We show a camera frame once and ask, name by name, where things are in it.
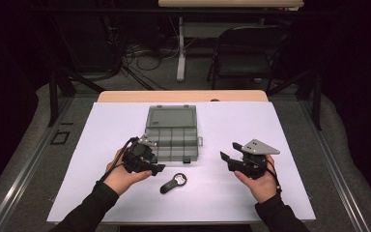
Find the black remote key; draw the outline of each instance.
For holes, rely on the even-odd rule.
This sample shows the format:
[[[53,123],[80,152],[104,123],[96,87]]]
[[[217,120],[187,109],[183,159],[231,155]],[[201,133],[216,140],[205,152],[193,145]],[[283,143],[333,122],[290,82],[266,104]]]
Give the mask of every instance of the black remote key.
[[[169,190],[175,187],[181,187],[186,184],[187,177],[183,173],[177,173],[174,175],[173,179],[167,182],[164,186],[160,188],[162,194],[167,193]]]

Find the hand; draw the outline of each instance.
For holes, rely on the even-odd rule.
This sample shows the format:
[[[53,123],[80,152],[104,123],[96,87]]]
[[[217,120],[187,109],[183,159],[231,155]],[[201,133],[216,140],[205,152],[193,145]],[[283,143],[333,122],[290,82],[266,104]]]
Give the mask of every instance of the hand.
[[[117,151],[114,160],[118,157],[121,150]],[[116,165],[122,163],[122,157],[117,161]],[[106,172],[112,167],[113,161],[107,164]],[[126,169],[119,165],[114,168],[110,175],[104,180],[104,183],[111,187],[117,194],[122,195],[128,188],[139,181],[143,181],[152,175],[152,171],[144,171],[139,173],[128,173]]]
[[[273,158],[270,155],[266,155],[267,160],[273,165]],[[272,165],[267,164],[267,168],[275,173]],[[242,172],[235,171],[234,174],[236,177],[243,182],[251,190],[252,195],[258,201],[258,203],[263,203],[276,195],[276,182],[271,173],[268,171],[265,172],[264,176],[252,180],[251,178],[246,177]]]

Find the white table surface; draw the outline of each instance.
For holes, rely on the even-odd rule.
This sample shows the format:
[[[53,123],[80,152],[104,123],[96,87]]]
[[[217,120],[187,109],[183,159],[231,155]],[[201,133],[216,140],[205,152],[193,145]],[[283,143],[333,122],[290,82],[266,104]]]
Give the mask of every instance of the white table surface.
[[[297,218],[313,220],[315,215],[285,135],[270,102],[141,102],[95,103],[71,158],[49,222],[61,221],[92,191],[105,166],[131,137],[144,132],[149,106],[192,104],[197,107],[198,161],[191,164],[165,162],[155,177],[133,185],[110,209],[103,221],[116,224],[250,223],[259,221],[256,200],[220,158],[219,151],[238,160],[242,154],[232,142],[242,145],[257,138],[280,151],[274,155],[282,186],[282,199]],[[185,173],[185,186],[161,194],[159,188],[176,173]]]

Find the gray carpet floor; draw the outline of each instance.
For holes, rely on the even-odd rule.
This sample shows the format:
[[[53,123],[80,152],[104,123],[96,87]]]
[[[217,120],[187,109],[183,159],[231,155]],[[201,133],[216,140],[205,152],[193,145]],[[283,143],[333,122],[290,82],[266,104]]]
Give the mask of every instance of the gray carpet floor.
[[[192,51],[189,54],[191,55],[187,57],[184,82],[176,81],[176,59],[161,60],[156,69],[141,72],[167,89],[210,89],[211,83],[206,81],[211,63],[210,58],[192,57]],[[140,66],[143,69],[147,68],[145,66],[152,68],[157,64],[154,63],[157,62],[155,58],[141,57],[140,59],[139,64],[144,64],[144,67]],[[131,62],[131,66],[139,70],[135,60]],[[126,76],[123,72],[97,83],[109,90],[144,90],[132,77]],[[264,89],[266,83],[266,81],[257,84],[250,80],[223,80],[218,81],[217,88]],[[47,215],[53,198],[61,186],[93,102],[98,96],[93,90],[80,83],[74,83],[74,85],[77,89],[75,98],[70,100],[59,96],[63,102],[70,104],[63,109],[63,116],[52,129],[70,133],[66,144],[47,143],[44,146],[42,158],[36,163],[32,178],[27,182],[27,188],[14,203],[13,209],[6,214],[5,220],[0,225],[0,231],[47,231],[53,226],[46,222]],[[295,86],[292,86],[281,95],[270,98],[270,101],[274,104],[316,214],[317,219],[307,222],[306,225],[312,231],[357,231],[344,206],[343,198],[338,193],[338,187],[328,172],[321,141],[309,123],[309,113],[306,109],[308,104],[293,98],[292,94],[295,89]],[[43,86],[37,94],[40,97],[40,105],[35,118],[0,178],[0,206],[25,163],[36,154],[37,146],[47,132],[48,86]],[[320,134],[326,140],[329,151],[334,155],[340,172],[371,230],[371,189],[353,165],[347,147],[346,132],[336,114],[334,105],[327,98],[323,98],[322,101],[321,123],[323,130]],[[268,231],[263,223],[252,224],[251,227],[253,231]],[[100,225],[98,231],[117,231],[117,226]]]

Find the black chair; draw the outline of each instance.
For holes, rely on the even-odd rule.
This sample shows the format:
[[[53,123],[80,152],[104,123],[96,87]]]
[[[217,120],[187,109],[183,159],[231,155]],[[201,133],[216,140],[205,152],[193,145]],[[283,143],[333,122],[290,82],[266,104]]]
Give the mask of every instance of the black chair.
[[[213,89],[218,78],[267,78],[271,88],[273,70],[278,65],[281,48],[290,35],[280,25],[241,26],[224,31],[217,39],[213,63]]]

